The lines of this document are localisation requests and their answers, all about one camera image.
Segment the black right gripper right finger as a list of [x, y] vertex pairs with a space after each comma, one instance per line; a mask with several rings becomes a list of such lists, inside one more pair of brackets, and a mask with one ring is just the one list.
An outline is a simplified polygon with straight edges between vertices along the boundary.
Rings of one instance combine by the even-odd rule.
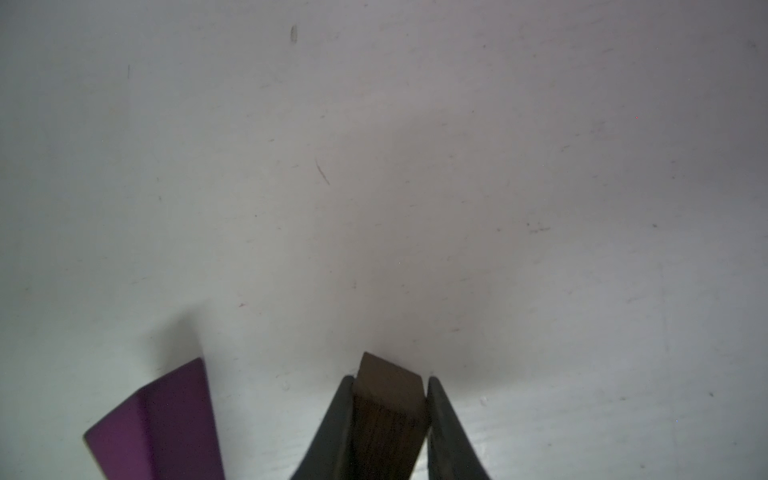
[[427, 385], [430, 429], [427, 435], [430, 480], [489, 480], [440, 382], [431, 376]]

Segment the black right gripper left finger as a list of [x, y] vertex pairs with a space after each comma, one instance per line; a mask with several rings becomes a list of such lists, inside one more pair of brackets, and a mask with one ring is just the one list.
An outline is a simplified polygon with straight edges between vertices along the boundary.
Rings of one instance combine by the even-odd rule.
[[346, 480], [354, 477], [353, 384], [353, 376], [342, 378], [292, 480]]

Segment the purple triangle block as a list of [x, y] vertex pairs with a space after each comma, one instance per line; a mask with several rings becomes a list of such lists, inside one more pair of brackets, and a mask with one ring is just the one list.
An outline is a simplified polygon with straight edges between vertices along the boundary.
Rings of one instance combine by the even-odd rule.
[[107, 479], [223, 479], [205, 363], [145, 385], [84, 434]]

